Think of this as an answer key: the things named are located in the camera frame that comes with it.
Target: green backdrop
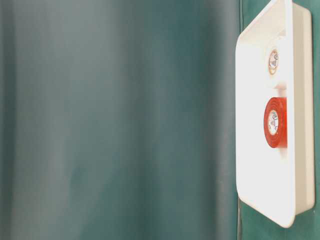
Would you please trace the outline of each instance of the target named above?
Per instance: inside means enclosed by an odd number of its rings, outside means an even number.
[[[236,239],[239,15],[1,0],[1,239]]]
[[[243,29],[267,5],[268,0],[241,0],[240,11]],[[242,240],[318,240],[320,239],[320,1],[295,0],[295,3],[308,8],[312,14],[313,34],[313,92],[314,92],[314,145],[315,145],[315,191],[316,203],[313,209],[298,215],[291,228],[276,225],[244,203],[241,205]]]

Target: tape roll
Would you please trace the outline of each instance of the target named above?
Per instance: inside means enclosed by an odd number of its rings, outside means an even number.
[[[265,81],[272,89],[286,89],[286,42],[284,37],[278,37],[270,42],[265,50]]]
[[[272,148],[287,147],[287,98],[271,98],[264,111],[264,135]]]

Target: red tape roll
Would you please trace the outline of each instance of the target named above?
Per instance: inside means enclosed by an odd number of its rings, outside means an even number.
[[[287,147],[287,98],[271,98],[264,111],[264,135],[272,148]]]

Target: electrical tape roll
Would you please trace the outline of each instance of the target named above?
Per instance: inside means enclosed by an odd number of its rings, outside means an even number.
[[[265,83],[272,89],[287,88],[286,69],[286,42],[283,37],[273,40],[265,51]]]
[[[287,98],[272,97],[264,111],[264,135],[271,148],[287,147]]]

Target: dark green fabric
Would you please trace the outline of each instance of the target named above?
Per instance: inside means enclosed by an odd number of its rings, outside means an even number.
[[[268,0],[242,0],[243,25],[246,27],[265,7]],[[291,228],[278,226],[244,203],[241,205],[242,240],[318,240],[320,239],[320,1],[295,0],[312,14],[313,34],[313,92],[314,92],[314,145],[315,145],[315,207],[296,216]]]
[[[236,239],[237,1],[0,7],[1,239]]]

